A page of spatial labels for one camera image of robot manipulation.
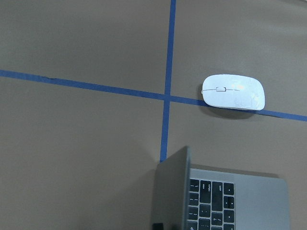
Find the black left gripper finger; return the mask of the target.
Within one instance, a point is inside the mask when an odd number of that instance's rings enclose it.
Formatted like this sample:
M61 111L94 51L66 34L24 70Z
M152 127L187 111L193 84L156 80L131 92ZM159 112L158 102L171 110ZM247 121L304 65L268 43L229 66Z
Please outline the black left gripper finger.
M164 230L164 224L163 223L153 223L152 230Z

